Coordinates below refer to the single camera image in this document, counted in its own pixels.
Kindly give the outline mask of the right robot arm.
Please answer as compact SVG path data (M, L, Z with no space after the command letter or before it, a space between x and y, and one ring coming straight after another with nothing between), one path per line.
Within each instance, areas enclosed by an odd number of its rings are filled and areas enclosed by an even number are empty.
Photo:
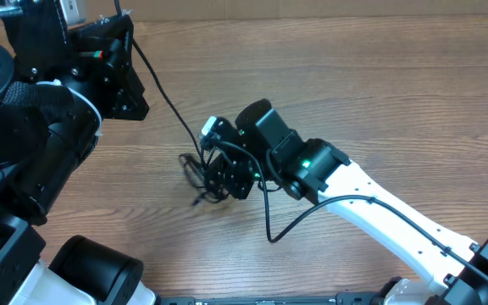
M376 183L348 155L319 138L303 140L262 99L234 122L211 117L200 135L217 158L204 169L218 198L244 199L274 182L311 210L356 225L399 257L417 279L395 278L369 304L488 304L488 239L482 243L437 224Z

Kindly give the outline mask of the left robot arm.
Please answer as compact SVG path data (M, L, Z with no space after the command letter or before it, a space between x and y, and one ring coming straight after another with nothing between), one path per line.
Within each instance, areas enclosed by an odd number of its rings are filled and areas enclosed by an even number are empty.
M129 14L94 22L82 1L0 1L0 304L155 304L143 264L84 236L52 263L38 227L95 149L105 119L149 107Z

